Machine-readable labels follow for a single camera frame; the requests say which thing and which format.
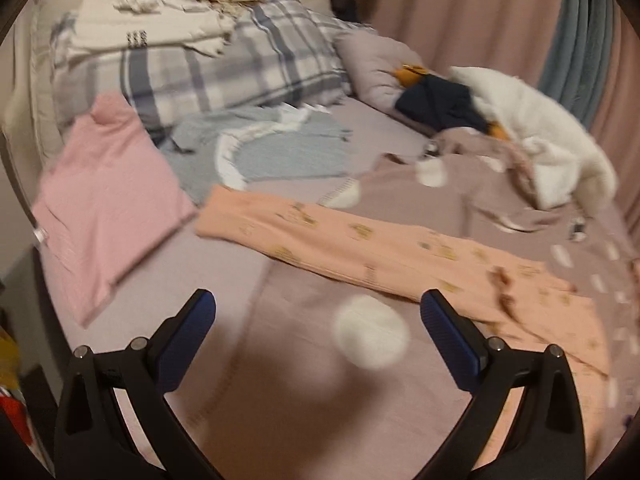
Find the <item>white clothing pile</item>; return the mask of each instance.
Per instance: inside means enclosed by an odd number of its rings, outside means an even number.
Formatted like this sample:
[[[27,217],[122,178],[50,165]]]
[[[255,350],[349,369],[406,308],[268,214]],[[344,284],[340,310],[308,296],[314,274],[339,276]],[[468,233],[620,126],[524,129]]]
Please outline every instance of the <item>white clothing pile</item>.
[[[181,45],[222,53],[235,20],[189,0],[82,0],[69,60],[126,48]]]
[[[611,162],[574,116],[516,77],[478,67],[451,67],[450,80],[467,85],[478,113],[500,123],[534,166],[538,208],[576,199],[594,216],[613,199],[618,178]]]

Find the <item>plaid pillow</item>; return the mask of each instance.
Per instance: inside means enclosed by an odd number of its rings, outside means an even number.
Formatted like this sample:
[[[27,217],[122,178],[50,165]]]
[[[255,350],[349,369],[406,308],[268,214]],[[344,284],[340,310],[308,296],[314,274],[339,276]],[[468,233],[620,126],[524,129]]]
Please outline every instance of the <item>plaid pillow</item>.
[[[223,55],[181,46],[66,62],[75,17],[52,31],[53,95],[62,131],[102,92],[119,90],[158,142],[186,115],[240,105],[331,105],[344,97],[336,55],[298,0],[271,0],[238,19]]]
[[[339,20],[333,16],[325,16],[324,14],[320,14],[314,10],[309,9],[308,11],[311,19],[318,26],[318,30],[320,30],[320,33],[329,44],[332,53],[332,63],[335,71],[340,75],[340,79],[342,79],[342,89],[344,90],[344,93],[352,95],[353,89],[351,89],[351,81],[347,71],[342,65],[340,56],[338,56],[338,53],[334,48],[334,41],[338,35],[349,30],[361,29],[370,32],[371,34],[377,34],[378,32],[375,28],[369,27],[369,25],[364,25],[363,23],[344,22],[343,20]]]

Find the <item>metal screw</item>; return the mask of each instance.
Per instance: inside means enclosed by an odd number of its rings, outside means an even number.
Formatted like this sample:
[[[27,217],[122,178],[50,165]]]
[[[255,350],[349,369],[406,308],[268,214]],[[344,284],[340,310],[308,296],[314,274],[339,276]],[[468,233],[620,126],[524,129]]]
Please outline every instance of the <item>metal screw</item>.
[[[82,359],[85,355],[89,353],[89,347],[87,345],[80,345],[78,348],[74,350],[74,356],[78,359]]]
[[[558,345],[549,345],[549,352],[553,357],[562,357],[564,352]]]
[[[146,337],[137,337],[131,343],[129,343],[129,346],[133,350],[142,350],[143,348],[146,347],[146,343],[147,343]]]
[[[504,349],[506,343],[504,342],[503,339],[499,338],[499,337],[490,337],[489,338],[489,348],[493,348],[496,351],[500,351],[502,349]]]

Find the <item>mauve bedsheet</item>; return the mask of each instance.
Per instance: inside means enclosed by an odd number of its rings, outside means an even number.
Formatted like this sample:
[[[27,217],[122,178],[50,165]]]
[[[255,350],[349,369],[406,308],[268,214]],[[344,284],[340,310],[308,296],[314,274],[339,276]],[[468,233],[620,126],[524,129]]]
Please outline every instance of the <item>mauve bedsheet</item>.
[[[346,99],[332,111],[342,124],[353,129],[349,168],[352,174],[370,170],[382,153],[414,157],[423,149],[425,140],[421,134],[359,101]],[[343,181],[327,178],[259,182],[250,189],[314,202]],[[600,220],[623,246],[630,246],[617,210],[606,210]],[[263,254],[247,248],[198,238],[188,224],[142,261],[123,280],[103,313],[83,329],[72,319],[56,288],[55,268],[45,246],[41,247],[41,254],[49,293],[71,348],[80,344],[91,346],[95,352],[124,348],[136,336],[150,336],[165,318],[175,315],[196,288],[213,292],[218,306],[214,327],[180,388],[167,395],[183,422],[197,418],[222,377],[270,263]],[[118,400],[136,444],[155,462],[126,395],[118,394]],[[609,450],[612,436],[618,436],[618,426],[616,421],[615,429],[606,431],[609,442],[604,447]],[[197,434],[192,436],[199,440]]]

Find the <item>pink folded cloth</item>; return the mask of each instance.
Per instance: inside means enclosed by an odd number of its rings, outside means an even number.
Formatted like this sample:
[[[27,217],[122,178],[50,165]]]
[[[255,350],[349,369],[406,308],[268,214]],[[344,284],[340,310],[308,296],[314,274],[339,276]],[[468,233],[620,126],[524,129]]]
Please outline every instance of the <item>pink folded cloth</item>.
[[[116,283],[195,213],[138,115],[117,92],[79,116],[40,179],[33,214],[56,259],[56,286],[87,325]]]

